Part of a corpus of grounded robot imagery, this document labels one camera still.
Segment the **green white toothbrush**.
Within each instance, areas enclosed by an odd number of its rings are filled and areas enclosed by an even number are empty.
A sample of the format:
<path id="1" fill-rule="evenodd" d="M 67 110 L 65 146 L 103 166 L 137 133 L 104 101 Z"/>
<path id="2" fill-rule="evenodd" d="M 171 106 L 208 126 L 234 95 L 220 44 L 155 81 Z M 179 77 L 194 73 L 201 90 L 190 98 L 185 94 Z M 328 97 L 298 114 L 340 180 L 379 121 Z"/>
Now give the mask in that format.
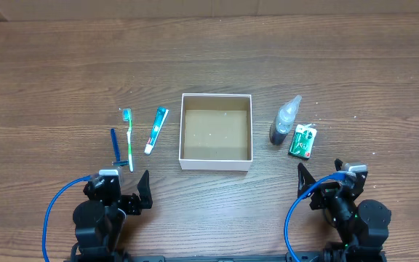
<path id="1" fill-rule="evenodd" d="M 130 108 L 125 108 L 122 111 L 123 121 L 128 123 L 127 129 L 127 145 L 128 145 L 128 163 L 129 163 L 129 171 L 133 172 L 133 161 L 132 161 L 132 110 Z"/>

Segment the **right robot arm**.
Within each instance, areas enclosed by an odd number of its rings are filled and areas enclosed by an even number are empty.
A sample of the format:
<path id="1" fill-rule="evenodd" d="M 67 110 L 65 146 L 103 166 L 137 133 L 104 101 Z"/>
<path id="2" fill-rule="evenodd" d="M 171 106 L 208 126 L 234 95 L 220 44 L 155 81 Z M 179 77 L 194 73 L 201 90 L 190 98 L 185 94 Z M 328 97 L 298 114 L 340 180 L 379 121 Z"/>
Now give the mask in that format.
<path id="1" fill-rule="evenodd" d="M 326 222 L 341 239 L 328 242 L 320 252 L 302 254 L 301 261 L 385 261 L 383 243 L 389 235 L 391 211 L 381 202 L 355 200 L 364 190 L 368 175 L 367 165 L 361 162 L 345 163 L 335 160 L 335 169 L 345 173 L 345 179 L 322 183 L 313 188 L 316 180 L 306 167 L 298 165 L 298 196 L 308 189 L 312 210 L 322 210 Z"/>

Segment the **blue disposable razor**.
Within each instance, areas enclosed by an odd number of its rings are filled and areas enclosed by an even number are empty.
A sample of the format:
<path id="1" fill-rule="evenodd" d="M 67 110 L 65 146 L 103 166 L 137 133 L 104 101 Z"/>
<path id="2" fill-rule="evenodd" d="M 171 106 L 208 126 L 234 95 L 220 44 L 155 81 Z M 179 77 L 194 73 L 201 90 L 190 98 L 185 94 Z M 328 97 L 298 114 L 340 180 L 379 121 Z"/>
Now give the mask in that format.
<path id="1" fill-rule="evenodd" d="M 119 144 L 118 144 L 118 140 L 116 137 L 116 131 L 114 128 L 112 128 L 110 130 L 110 134 L 111 134 L 111 143 L 113 146 L 113 152 L 115 155 L 115 160 L 112 162 L 112 165 L 114 166 L 125 166 L 129 164 L 128 160 L 121 160 L 121 154 L 120 154 L 120 150 L 119 150 Z"/>

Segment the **teal toothpaste tube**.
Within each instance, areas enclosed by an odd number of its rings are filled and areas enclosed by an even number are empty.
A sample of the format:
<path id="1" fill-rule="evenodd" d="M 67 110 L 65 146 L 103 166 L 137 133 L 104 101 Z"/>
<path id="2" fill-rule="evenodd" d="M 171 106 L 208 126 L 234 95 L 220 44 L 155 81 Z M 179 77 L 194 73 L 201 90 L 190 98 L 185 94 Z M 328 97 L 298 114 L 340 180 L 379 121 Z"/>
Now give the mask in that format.
<path id="1" fill-rule="evenodd" d="M 145 149 L 144 149 L 145 154 L 147 155 L 151 154 L 156 144 L 156 141 L 158 139 L 159 133 L 162 129 L 162 126 L 164 125 L 164 122 L 167 118 L 168 113 L 169 113 L 169 110 L 167 108 L 164 108 L 164 107 L 157 108 L 153 126 L 151 128 L 151 134 L 145 145 Z"/>

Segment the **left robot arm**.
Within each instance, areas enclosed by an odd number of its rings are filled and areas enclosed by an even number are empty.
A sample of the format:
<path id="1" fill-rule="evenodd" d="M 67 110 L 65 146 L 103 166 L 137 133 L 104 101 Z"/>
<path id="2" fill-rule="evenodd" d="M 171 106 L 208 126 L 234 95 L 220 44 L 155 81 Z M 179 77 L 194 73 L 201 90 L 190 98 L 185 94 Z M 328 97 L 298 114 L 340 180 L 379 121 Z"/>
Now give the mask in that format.
<path id="1" fill-rule="evenodd" d="M 120 167 L 102 169 L 87 179 L 84 194 L 88 200 L 73 211 L 77 243 L 72 261 L 131 261 L 131 256 L 117 248 L 128 215 L 140 215 L 153 205 L 149 171 L 137 184 L 138 193 L 121 192 Z"/>

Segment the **green soap packet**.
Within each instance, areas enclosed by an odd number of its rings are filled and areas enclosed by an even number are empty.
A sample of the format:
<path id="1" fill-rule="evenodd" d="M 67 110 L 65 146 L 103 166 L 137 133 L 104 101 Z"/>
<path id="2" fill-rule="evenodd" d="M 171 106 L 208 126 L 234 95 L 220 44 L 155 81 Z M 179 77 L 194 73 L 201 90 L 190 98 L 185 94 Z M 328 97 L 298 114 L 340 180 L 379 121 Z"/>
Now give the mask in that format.
<path id="1" fill-rule="evenodd" d="M 310 159 L 316 134 L 314 124 L 298 124 L 288 151 L 289 155 L 305 160 Z"/>

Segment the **clear bottle dark liquid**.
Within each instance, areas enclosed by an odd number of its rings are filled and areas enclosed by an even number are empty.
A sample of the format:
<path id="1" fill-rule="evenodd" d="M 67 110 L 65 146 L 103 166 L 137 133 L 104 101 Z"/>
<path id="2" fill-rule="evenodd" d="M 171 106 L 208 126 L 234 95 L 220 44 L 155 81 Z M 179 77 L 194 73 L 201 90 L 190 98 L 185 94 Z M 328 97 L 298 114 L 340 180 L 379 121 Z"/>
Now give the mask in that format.
<path id="1" fill-rule="evenodd" d="M 279 108 L 278 114 L 270 128 L 270 142 L 276 146 L 281 145 L 287 134 L 292 129 L 295 117 L 298 113 L 301 95 L 296 95 L 291 101 Z"/>

